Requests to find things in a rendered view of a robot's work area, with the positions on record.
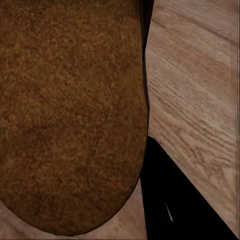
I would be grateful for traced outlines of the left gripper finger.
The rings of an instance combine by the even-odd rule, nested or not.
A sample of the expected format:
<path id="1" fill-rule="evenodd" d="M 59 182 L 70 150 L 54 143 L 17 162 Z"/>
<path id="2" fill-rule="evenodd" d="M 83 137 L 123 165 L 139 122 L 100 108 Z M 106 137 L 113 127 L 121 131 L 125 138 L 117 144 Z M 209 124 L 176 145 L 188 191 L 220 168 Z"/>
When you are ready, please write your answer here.
<path id="1" fill-rule="evenodd" d="M 239 240 L 150 136 L 140 182 L 147 240 Z"/>

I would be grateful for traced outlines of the sandal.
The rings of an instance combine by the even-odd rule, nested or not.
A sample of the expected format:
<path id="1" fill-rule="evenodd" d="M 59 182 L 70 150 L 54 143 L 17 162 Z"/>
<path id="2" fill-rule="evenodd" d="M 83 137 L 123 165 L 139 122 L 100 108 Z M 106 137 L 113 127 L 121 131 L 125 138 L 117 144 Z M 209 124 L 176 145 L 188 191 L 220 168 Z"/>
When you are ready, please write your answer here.
<path id="1" fill-rule="evenodd" d="M 0 0 L 0 200 L 79 236 L 134 192 L 150 118 L 155 0 Z"/>

